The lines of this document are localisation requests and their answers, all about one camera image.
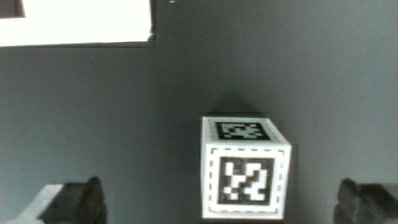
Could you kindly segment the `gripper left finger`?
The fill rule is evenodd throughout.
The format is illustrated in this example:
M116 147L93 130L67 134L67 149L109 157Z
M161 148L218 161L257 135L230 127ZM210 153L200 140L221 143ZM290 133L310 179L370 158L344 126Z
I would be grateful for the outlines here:
M49 184L17 218L17 224L109 224L102 180Z

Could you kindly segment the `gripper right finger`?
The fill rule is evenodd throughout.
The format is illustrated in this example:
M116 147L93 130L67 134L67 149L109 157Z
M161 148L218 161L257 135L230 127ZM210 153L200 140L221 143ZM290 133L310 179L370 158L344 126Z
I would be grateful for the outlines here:
M398 183L342 180L335 224L398 224Z

